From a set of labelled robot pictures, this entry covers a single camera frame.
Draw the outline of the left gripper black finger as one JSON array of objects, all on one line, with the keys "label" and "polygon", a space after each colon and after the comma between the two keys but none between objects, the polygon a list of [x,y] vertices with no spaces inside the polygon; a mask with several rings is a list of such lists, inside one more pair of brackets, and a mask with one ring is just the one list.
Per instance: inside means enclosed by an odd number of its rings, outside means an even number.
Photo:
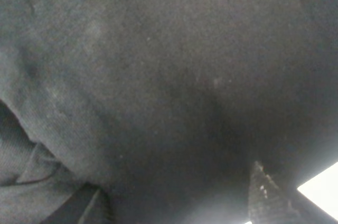
[{"label": "left gripper black finger", "polygon": [[260,162],[255,161],[250,170],[248,213],[255,224],[297,224],[304,219],[281,188],[264,171]]}]

